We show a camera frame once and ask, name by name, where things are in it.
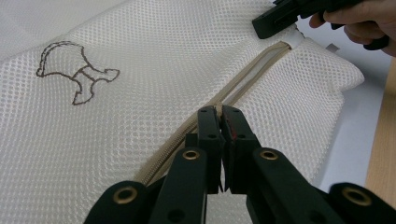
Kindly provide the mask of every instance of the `human hand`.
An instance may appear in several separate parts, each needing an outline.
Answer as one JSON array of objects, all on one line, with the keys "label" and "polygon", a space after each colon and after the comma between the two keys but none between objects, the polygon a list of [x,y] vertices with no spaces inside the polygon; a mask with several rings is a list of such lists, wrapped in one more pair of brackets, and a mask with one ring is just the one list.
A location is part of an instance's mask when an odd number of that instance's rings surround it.
[{"label": "human hand", "polygon": [[389,44],[382,50],[396,57],[396,0],[362,0],[351,7],[312,16],[309,25],[318,28],[323,23],[345,24],[344,31],[355,43],[369,45],[374,39],[389,36]]}]

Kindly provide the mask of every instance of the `finger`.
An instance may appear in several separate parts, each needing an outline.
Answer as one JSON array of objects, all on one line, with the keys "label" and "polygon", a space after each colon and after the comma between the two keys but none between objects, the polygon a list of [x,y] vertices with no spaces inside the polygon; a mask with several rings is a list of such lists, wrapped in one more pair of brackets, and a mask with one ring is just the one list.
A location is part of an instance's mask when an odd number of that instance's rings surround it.
[{"label": "finger", "polygon": [[371,38],[364,38],[364,37],[360,37],[358,35],[353,35],[352,33],[350,33],[348,31],[348,29],[346,27],[344,27],[344,31],[345,31],[347,37],[354,43],[369,45],[373,42],[373,39],[371,39]]},{"label": "finger", "polygon": [[351,24],[362,21],[380,21],[394,12],[386,8],[392,1],[363,0],[357,5],[343,7],[337,11],[324,14],[325,21],[338,24]]},{"label": "finger", "polygon": [[366,39],[379,39],[385,35],[385,33],[381,31],[378,25],[373,21],[349,24],[345,26],[345,30],[350,34]]},{"label": "finger", "polygon": [[394,40],[390,40],[388,46],[382,49],[382,51],[390,56],[396,57],[396,42]]},{"label": "finger", "polygon": [[309,21],[309,26],[312,28],[318,28],[319,26],[323,25],[326,21],[318,14],[314,14]]}]

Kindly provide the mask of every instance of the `white mesh laundry bag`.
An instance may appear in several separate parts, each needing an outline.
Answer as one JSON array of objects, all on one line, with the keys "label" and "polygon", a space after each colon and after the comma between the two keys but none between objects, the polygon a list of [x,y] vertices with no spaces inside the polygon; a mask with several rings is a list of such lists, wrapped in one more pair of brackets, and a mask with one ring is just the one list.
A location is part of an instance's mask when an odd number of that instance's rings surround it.
[{"label": "white mesh laundry bag", "polygon": [[[260,40],[251,20],[271,6],[125,2],[0,62],[0,222],[83,222],[108,187],[138,178],[197,109],[217,101],[240,108],[262,146],[312,180],[341,92],[362,75],[294,26]],[[253,75],[217,98],[244,74]],[[242,196],[209,196],[207,206],[207,223],[251,222]]]}]

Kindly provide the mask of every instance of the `animal outline drawing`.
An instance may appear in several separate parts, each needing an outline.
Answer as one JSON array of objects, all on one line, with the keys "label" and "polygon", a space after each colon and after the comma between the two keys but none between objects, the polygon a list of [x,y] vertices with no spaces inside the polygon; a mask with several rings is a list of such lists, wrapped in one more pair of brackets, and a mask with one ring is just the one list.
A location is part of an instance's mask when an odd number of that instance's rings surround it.
[{"label": "animal outline drawing", "polygon": [[119,74],[118,69],[100,71],[94,68],[85,56],[84,47],[71,41],[52,43],[44,48],[36,71],[38,77],[60,75],[76,82],[79,91],[76,91],[72,105],[88,103],[94,96],[96,82],[112,82]]}]

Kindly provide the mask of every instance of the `zipper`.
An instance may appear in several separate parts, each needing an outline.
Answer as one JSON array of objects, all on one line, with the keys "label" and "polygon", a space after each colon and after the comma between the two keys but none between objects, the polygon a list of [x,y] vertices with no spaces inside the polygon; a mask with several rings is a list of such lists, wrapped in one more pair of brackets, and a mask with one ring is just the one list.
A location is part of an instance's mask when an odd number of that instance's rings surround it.
[{"label": "zipper", "polygon": [[[274,63],[289,51],[290,46],[284,42],[265,49],[203,106],[234,105]],[[161,178],[169,169],[176,152],[184,147],[186,133],[196,133],[196,129],[197,116],[194,113],[148,159],[134,177],[134,181],[147,186]]]}]

